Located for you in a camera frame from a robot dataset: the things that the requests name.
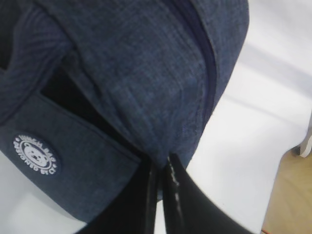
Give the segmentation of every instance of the wooden floor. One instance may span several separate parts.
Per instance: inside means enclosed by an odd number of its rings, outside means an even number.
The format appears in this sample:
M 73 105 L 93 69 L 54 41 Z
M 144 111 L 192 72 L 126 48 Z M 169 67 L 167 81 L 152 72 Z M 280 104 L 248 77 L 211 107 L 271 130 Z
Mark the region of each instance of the wooden floor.
M 270 234 L 312 234 L 312 155 L 284 155 L 263 229 Z

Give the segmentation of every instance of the circular logo patch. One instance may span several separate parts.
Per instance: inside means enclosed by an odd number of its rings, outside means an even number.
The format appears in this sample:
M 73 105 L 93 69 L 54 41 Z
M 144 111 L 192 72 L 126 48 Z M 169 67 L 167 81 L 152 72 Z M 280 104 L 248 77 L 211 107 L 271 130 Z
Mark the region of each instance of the circular logo patch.
M 31 169 L 42 175 L 54 175 L 59 162 L 51 148 L 33 136 L 18 135 L 13 142 L 16 153 Z

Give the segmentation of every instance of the white table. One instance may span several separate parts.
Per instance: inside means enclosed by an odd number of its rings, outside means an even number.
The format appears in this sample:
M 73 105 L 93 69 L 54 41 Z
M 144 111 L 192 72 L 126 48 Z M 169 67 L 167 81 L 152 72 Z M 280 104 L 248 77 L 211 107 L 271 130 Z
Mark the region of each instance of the white table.
M 260 233 L 283 154 L 305 137 L 312 110 L 312 2 L 251 0 L 231 81 L 188 172 L 226 214 Z M 0 233 L 69 234 L 70 217 L 0 155 Z M 158 204 L 156 234 L 164 234 Z

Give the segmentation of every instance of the zipper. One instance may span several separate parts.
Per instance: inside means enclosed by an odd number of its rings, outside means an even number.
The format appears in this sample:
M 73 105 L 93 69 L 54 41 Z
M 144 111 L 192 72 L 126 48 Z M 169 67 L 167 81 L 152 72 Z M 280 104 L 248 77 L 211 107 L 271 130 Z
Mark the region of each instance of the zipper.
M 212 45 L 205 31 L 199 13 L 190 0 L 162 0 L 176 16 L 176 18 L 185 26 L 186 31 L 191 36 L 199 48 L 206 66 L 206 79 L 204 96 L 204 126 L 210 118 L 215 100 L 216 89 L 216 63 Z

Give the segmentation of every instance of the bear face logo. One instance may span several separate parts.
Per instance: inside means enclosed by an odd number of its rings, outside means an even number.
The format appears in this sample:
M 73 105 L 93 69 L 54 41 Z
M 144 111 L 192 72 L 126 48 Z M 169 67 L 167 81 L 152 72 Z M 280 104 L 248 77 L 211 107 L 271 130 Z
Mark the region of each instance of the bear face logo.
M 16 153 L 31 169 L 42 175 L 55 175 L 59 171 L 59 162 L 51 148 L 37 138 L 18 135 L 13 142 Z

